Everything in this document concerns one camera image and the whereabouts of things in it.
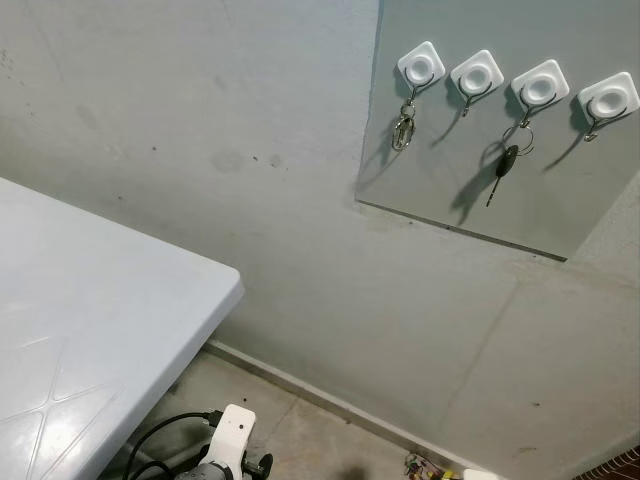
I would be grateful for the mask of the white plastic folding table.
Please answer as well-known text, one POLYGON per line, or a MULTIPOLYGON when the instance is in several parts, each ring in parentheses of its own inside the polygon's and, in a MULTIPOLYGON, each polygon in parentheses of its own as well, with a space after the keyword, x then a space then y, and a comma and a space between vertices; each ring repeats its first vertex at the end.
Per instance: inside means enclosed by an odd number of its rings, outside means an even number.
POLYGON ((0 480, 95 480, 243 292, 234 268, 0 178, 0 480))

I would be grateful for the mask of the grey wall board panel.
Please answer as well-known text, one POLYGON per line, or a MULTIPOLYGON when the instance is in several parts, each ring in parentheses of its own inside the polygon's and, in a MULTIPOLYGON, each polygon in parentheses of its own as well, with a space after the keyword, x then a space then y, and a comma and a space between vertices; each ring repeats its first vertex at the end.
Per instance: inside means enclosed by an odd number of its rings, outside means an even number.
POLYGON ((639 170, 631 113, 582 140, 582 88, 620 72, 637 86, 640 0, 380 0, 369 119, 355 197, 407 218, 567 259, 639 170), (422 41, 447 74, 416 99, 397 61, 422 41), (492 52, 506 82, 461 116, 451 72, 492 52), (532 151, 516 160, 486 207, 500 137, 524 109, 512 79, 556 59, 570 96, 530 118, 532 151))

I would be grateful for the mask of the white square wall hook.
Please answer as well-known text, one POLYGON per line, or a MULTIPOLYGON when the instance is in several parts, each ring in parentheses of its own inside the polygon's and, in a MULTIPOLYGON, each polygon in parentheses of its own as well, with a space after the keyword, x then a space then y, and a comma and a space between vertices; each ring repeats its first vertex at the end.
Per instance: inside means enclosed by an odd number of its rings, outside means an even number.
POLYGON ((452 70, 451 78, 463 96, 461 116, 467 116, 477 100, 497 91, 506 82, 492 52, 484 49, 458 64, 452 70))
POLYGON ((518 128, 527 128, 530 118, 540 110, 545 110, 570 96, 570 83, 556 59, 547 59, 536 67, 512 79, 511 88, 520 101, 524 115, 518 128))
POLYGON ((617 122, 640 108, 639 91, 628 72, 613 74, 582 88, 579 102, 591 120, 588 131, 582 137, 585 142, 594 141, 598 137, 596 131, 603 125, 617 122))
POLYGON ((430 41, 422 41, 397 61, 397 69, 410 87, 410 99, 416 99, 422 91, 442 79, 447 70, 439 52, 430 41))

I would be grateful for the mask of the black key with ring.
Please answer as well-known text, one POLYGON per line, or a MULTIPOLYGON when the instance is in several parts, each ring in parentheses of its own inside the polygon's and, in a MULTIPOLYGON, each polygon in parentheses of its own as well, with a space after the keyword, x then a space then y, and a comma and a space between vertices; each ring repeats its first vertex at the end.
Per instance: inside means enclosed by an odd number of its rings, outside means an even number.
POLYGON ((499 184, 502 183, 502 179, 507 177, 507 174, 511 172, 513 166, 516 164, 518 157, 522 155, 530 154, 532 151, 532 140, 534 140, 534 133, 529 127, 529 123, 518 122, 516 125, 512 125, 508 128, 503 136, 500 137, 500 151, 497 161, 495 161, 495 179, 493 180, 492 189, 488 198, 486 198, 485 206, 492 205, 495 193, 497 193, 499 184), (524 136, 526 138, 525 146, 521 146, 517 140, 518 137, 524 136))

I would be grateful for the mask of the beige skirting board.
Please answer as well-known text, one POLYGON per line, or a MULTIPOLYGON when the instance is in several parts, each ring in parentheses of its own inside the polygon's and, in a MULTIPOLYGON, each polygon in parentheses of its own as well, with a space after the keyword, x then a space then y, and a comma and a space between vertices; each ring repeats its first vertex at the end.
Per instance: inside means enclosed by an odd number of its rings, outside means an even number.
POLYGON ((407 451, 424 454, 431 460, 438 460, 443 466, 447 467, 477 468, 477 470, 489 471, 489 467, 477 465, 475 462, 466 460, 465 457, 457 456, 457 454, 449 452, 447 449, 440 448, 439 445, 426 442, 420 436, 397 428, 397 426, 389 424, 388 421, 378 419, 378 417, 370 415, 369 412, 353 406, 352 403, 324 392, 324 390, 315 387, 315 385, 300 380, 296 376, 278 369, 278 367, 265 364, 259 358, 246 355, 246 353, 238 351, 236 348, 229 347, 227 344, 220 342, 220 340, 207 340, 204 346, 201 347, 201 351, 209 352, 212 356, 236 365, 238 369, 251 372, 251 374, 259 376, 262 380, 269 381, 274 387, 287 390, 293 396, 316 404, 321 410, 334 413, 340 419, 351 421, 352 424, 370 431, 371 434, 380 436, 381 439, 387 440, 387 442, 407 449, 407 451))

